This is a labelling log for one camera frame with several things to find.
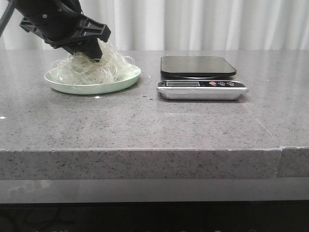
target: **white noodles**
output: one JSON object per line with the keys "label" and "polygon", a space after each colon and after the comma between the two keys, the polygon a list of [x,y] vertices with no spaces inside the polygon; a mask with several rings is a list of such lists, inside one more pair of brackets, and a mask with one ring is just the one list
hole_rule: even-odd
{"label": "white noodles", "polygon": [[69,54],[66,59],[56,61],[55,80],[69,85],[107,84],[126,80],[139,69],[134,65],[133,58],[117,52],[110,42],[98,42],[103,53],[100,60],[90,59],[83,53]]}

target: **plate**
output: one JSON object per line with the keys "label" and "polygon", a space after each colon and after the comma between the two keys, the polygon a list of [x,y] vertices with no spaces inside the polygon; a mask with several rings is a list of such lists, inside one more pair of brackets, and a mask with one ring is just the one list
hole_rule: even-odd
{"label": "plate", "polygon": [[117,92],[134,85],[139,76],[140,69],[136,69],[130,73],[130,77],[123,81],[117,81],[108,84],[96,85],[69,85],[59,83],[54,76],[57,74],[58,68],[52,69],[45,74],[45,80],[49,83],[51,88],[62,93],[78,94],[78,95],[94,95]]}

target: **curtain fold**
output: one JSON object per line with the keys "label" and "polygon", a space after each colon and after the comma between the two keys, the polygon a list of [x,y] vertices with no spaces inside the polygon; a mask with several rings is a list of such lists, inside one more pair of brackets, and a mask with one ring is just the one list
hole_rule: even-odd
{"label": "curtain fold", "polygon": [[[119,50],[309,49],[308,0],[80,0]],[[0,13],[7,0],[0,0]],[[15,11],[0,49],[52,49]]]}

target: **granite countertop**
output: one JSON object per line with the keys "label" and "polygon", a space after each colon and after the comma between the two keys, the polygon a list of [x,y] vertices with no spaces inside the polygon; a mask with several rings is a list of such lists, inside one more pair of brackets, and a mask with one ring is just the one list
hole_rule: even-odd
{"label": "granite countertop", "polygon": [[[54,91],[61,50],[0,55],[0,179],[309,176],[309,51],[124,51],[147,75],[96,96]],[[250,91],[238,101],[169,101],[165,55],[221,56]]]}

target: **kitchen scale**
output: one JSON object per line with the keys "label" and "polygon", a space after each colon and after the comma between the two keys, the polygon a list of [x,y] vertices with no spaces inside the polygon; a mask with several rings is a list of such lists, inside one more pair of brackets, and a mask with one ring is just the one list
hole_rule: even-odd
{"label": "kitchen scale", "polygon": [[248,92],[241,82],[227,80],[236,69],[222,57],[162,57],[161,74],[157,90],[165,99],[230,101]]}

